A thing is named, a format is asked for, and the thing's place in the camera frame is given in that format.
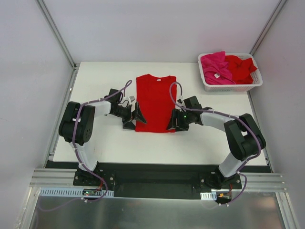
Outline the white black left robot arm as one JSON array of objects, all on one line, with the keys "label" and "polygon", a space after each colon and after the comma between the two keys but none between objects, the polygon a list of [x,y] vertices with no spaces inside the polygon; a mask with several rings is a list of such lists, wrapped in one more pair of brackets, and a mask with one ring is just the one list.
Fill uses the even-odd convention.
[{"label": "white black left robot arm", "polygon": [[59,135],[69,143],[77,160],[78,168],[73,184],[75,186],[103,187],[104,178],[100,174],[99,162],[94,154],[93,134],[94,119],[100,116],[113,115],[122,119],[122,128],[135,130],[133,121],[146,124],[140,105],[135,103],[134,110],[131,102],[134,97],[127,99],[126,106],[122,106],[123,92],[111,89],[102,99],[93,100],[83,104],[68,102],[59,126]]}]

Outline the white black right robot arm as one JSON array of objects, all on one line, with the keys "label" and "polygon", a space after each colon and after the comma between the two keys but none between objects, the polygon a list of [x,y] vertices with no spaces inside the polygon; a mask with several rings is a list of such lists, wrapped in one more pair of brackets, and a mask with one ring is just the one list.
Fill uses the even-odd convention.
[{"label": "white black right robot arm", "polygon": [[196,96],[179,100],[178,104],[180,108],[172,110],[167,130],[187,131],[194,123],[226,134],[230,153],[213,173],[204,178],[209,188],[226,188],[246,163],[266,147],[266,141],[250,114],[234,116],[210,107],[203,108]]}]

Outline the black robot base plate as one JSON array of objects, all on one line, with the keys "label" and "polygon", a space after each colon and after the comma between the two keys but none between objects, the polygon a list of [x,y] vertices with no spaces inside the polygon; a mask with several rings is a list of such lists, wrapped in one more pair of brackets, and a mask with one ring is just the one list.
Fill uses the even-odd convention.
[{"label": "black robot base plate", "polygon": [[99,163],[94,174],[77,169],[73,185],[107,188],[121,198],[200,199],[212,189],[241,189],[239,175],[220,178],[216,165]]}]

